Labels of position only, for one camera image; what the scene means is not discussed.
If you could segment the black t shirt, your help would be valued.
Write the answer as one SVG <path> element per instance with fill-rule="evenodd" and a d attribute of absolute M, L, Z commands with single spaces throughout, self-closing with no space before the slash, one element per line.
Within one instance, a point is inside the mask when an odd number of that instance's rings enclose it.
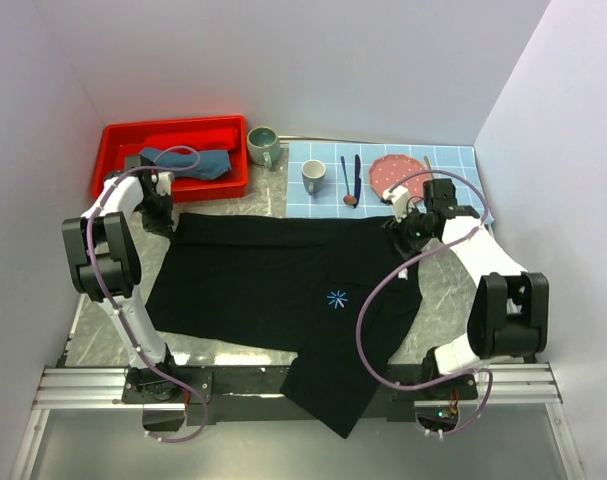
<path fill-rule="evenodd" d="M 376 380 L 420 309 L 380 217 L 181 215 L 146 303 L 162 332 L 295 354 L 302 373 Z"/>

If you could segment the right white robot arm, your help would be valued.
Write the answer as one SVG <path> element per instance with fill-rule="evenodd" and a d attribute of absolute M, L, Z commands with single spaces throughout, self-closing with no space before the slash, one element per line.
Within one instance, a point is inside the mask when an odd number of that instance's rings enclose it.
<path fill-rule="evenodd" d="M 513 260 L 485 227 L 481 215 L 460 205 L 449 179 L 423 184 L 425 210 L 414 207 L 408 189 L 383 193 L 395 219 L 387 229 L 402 253 L 418 253 L 433 238 L 459 259 L 476 286 L 466 332 L 428 351 L 420 384 L 432 398 L 443 398 L 455 374 L 487 360 L 528 357 L 543 351 L 548 339 L 549 281 Z"/>

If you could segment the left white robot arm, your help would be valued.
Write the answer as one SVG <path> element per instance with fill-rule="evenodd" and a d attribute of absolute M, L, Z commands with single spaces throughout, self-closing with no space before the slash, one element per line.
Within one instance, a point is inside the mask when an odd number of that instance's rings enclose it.
<path fill-rule="evenodd" d="M 147 232 L 172 237 L 173 180 L 147 156 L 128 156 L 125 169 L 106 178 L 94 205 L 62 224 L 75 289 L 109 316 L 126 347 L 129 366 L 150 372 L 146 390 L 161 402 L 177 397 L 182 378 L 173 370 L 169 347 L 145 309 L 139 288 L 142 267 L 128 219 L 138 211 Z"/>

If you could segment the blue rolled t shirt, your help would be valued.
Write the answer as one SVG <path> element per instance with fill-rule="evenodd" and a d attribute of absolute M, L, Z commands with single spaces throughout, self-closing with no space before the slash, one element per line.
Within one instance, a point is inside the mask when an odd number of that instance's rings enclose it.
<path fill-rule="evenodd" d="M 170 169 L 177 178 L 191 178 L 213 181 L 232 171 L 229 154 L 226 150 L 167 151 L 145 147 L 140 152 L 144 158 L 155 165 Z"/>

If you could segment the pink dotted plate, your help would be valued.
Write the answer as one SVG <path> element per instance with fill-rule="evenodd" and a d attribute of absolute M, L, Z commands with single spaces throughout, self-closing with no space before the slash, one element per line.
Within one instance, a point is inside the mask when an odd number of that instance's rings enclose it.
<path fill-rule="evenodd" d="M 369 184 L 379 198 L 385 190 L 403 178 L 414 175 L 402 186 L 412 197 L 423 197 L 423 184 L 432 179 L 425 166 L 417 159 L 404 154 L 387 154 L 375 160 L 368 171 Z"/>

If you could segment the blue grid placemat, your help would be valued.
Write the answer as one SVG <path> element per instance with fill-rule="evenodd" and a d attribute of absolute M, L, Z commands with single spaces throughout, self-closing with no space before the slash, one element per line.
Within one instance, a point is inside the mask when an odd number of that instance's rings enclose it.
<path fill-rule="evenodd" d="M 346 194 L 340 157 L 344 156 L 350 189 L 354 190 L 354 158 L 362 161 L 362 192 L 359 205 L 344 204 Z M 419 160 L 429 156 L 432 168 L 452 172 L 481 189 L 474 149 L 471 146 L 359 144 L 353 142 L 292 141 L 288 154 L 288 181 L 286 215 L 290 218 L 345 218 L 356 219 L 388 216 L 392 208 L 384 204 L 369 185 L 369 168 L 387 154 L 404 154 Z M 320 192 L 310 196 L 305 192 L 301 168 L 308 160 L 316 159 L 326 166 L 326 175 Z"/>

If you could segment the green ceramic mug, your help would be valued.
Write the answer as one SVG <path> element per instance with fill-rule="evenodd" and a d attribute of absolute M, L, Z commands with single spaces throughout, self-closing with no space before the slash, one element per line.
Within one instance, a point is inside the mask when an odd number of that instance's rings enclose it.
<path fill-rule="evenodd" d="M 281 144 L 277 133 L 268 127 L 256 127 L 246 137 L 247 149 L 253 163 L 272 169 L 279 159 Z"/>

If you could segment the grey white mug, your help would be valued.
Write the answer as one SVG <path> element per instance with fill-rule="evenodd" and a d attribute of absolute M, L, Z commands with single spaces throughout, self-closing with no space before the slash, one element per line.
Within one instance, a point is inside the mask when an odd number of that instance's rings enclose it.
<path fill-rule="evenodd" d="M 320 192 L 326 171 L 325 164 L 316 159 L 308 160 L 302 165 L 302 182 L 310 196 L 317 195 Z"/>

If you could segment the blue handled spoon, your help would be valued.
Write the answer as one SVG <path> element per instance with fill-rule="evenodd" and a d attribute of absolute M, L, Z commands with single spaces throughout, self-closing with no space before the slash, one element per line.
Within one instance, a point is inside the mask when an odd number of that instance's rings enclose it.
<path fill-rule="evenodd" d="M 343 202 L 345 205 L 351 207 L 351 208 L 356 208 L 359 202 L 359 196 L 358 196 L 358 192 L 356 189 L 351 190 L 350 189 L 350 182 L 349 182 L 349 178 L 347 175 L 347 164 L 346 164 L 346 160 L 344 156 L 340 157 L 340 162 L 341 162 L 341 167 L 342 167 L 342 171 L 343 171 L 343 177 L 344 177 L 344 183 L 345 183 L 345 187 L 346 187 L 346 194 L 343 197 Z"/>

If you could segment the blue handled knife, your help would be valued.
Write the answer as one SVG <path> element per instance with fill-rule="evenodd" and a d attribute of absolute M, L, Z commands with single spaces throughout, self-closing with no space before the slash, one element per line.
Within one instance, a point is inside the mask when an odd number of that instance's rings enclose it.
<path fill-rule="evenodd" d="M 359 154 L 354 158 L 354 197 L 357 204 L 360 202 L 362 192 L 362 161 Z"/>

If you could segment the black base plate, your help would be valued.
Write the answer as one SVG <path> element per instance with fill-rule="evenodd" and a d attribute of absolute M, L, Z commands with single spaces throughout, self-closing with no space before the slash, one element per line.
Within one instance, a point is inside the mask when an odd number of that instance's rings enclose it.
<path fill-rule="evenodd" d="M 127 369 L 121 401 L 126 405 L 187 408 L 195 426 L 236 421 L 315 419 L 342 438 L 362 418 L 413 422 L 417 401 L 437 401 L 447 408 L 478 398 L 476 382 L 465 375 L 425 390 L 402 392 L 380 386 L 366 372 L 335 378 L 329 371 L 302 373 L 292 366 L 179 366 L 171 374 L 192 387 L 191 393 L 148 369 Z"/>

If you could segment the aluminium rail frame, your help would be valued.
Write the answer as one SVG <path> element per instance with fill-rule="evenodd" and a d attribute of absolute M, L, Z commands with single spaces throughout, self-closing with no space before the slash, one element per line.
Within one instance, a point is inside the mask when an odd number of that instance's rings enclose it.
<path fill-rule="evenodd" d="M 288 366 L 288 352 L 171 335 L 181 364 Z M 552 366 L 492 364 L 462 403 L 478 420 L 444 439 L 414 422 L 365 418 L 348 439 L 313 420 L 217 422 L 193 441 L 158 444 L 126 405 L 126 356 L 106 316 L 81 300 L 66 351 L 43 371 L 16 479 L 583 479 Z"/>

